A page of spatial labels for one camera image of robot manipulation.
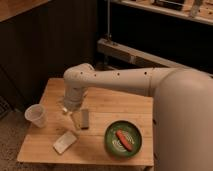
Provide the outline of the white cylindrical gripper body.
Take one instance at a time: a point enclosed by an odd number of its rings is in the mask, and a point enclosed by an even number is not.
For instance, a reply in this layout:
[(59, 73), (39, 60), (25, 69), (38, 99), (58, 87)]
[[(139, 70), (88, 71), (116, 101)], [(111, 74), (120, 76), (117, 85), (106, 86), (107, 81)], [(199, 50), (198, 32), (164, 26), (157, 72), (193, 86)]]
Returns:
[(81, 107), (86, 92), (87, 90), (85, 88), (66, 87), (63, 97), (63, 106), (68, 111), (77, 110)]

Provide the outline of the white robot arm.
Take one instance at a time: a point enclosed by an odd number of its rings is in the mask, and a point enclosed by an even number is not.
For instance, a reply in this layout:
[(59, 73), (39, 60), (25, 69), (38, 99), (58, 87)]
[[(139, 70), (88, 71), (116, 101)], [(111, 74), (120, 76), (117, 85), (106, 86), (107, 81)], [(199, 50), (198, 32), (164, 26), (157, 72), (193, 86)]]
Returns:
[(74, 110), (89, 87), (153, 99), (153, 171), (213, 171), (213, 78), (192, 68), (97, 71), (83, 63), (64, 74), (63, 103)]

